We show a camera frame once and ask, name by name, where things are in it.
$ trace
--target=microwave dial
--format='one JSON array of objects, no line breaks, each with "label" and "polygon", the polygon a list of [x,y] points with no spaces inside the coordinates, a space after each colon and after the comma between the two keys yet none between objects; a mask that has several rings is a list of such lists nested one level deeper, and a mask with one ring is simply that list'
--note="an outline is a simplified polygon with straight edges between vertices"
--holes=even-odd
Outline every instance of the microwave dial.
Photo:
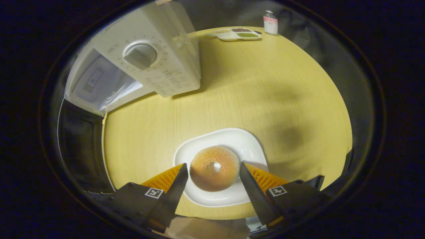
[{"label": "microwave dial", "polygon": [[124,53],[124,60],[131,65],[145,70],[155,61],[157,53],[155,49],[148,44],[137,44],[131,46]]}]

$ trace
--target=yellow table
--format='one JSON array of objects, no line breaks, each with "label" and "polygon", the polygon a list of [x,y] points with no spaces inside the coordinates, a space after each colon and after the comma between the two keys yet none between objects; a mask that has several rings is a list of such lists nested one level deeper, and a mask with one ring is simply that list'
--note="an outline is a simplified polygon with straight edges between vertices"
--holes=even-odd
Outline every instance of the yellow table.
[{"label": "yellow table", "polygon": [[[326,72],[283,36],[203,37],[214,30],[192,35],[200,37],[199,90],[169,98],[151,93],[107,115],[104,153],[114,186],[142,183],[173,167],[179,145],[223,128],[251,132],[272,174],[289,181],[322,174],[322,188],[331,184],[341,175],[352,135],[344,101]],[[183,194],[176,214],[238,219],[255,211],[251,203],[202,207]]]}]

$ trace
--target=donut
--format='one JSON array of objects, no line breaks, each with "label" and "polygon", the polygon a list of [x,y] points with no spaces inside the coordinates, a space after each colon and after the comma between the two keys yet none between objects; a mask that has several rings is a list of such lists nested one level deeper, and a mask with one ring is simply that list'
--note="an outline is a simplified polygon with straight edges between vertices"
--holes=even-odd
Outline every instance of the donut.
[{"label": "donut", "polygon": [[228,148],[212,146],[199,151],[190,164],[190,178],[200,189],[217,192],[230,187],[239,175],[239,160]]}]

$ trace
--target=white plate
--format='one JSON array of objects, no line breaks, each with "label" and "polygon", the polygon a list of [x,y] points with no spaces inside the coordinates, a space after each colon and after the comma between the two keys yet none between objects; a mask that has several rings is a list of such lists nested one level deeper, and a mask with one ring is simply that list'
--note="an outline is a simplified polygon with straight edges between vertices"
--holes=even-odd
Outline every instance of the white plate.
[{"label": "white plate", "polygon": [[[174,154],[174,166],[190,163],[201,149],[221,145],[232,150],[242,162],[269,171],[263,149],[258,140],[248,131],[239,128],[226,128],[190,139],[179,146]],[[187,198],[204,207],[225,207],[250,202],[240,177],[229,188],[218,192],[207,192],[198,188],[190,178],[184,194]]]}]

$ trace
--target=microwave door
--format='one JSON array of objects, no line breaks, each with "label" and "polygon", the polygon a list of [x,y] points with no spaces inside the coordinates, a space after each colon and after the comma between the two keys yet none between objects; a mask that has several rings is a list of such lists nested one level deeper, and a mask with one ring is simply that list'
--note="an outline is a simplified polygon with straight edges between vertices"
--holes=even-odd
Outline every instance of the microwave door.
[{"label": "microwave door", "polygon": [[105,115],[152,92],[95,49],[89,48],[88,51],[79,55],[68,77],[65,99],[69,102],[92,113]]}]

